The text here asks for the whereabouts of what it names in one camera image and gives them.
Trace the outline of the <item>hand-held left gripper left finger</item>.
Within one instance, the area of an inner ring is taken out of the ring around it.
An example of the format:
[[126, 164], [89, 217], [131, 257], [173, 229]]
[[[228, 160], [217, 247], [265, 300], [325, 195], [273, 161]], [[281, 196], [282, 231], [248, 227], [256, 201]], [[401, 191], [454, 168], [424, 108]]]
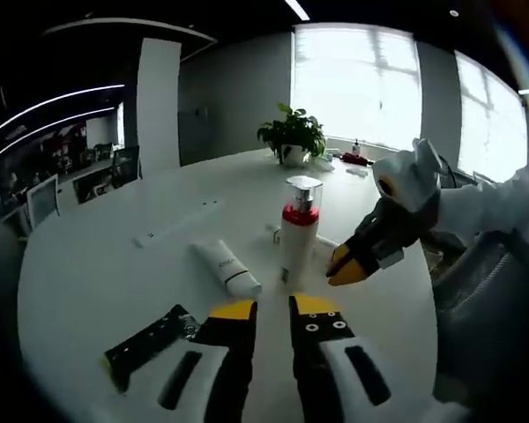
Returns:
[[210, 312], [183, 344], [159, 405], [172, 422], [240, 422], [252, 380], [257, 302], [241, 300]]

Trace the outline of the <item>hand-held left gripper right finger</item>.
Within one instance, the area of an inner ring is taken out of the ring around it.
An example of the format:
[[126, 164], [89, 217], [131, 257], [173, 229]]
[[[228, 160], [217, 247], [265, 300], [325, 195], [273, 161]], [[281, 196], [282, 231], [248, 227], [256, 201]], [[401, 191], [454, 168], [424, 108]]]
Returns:
[[293, 373], [306, 422], [421, 422], [423, 392], [327, 299], [289, 296]]

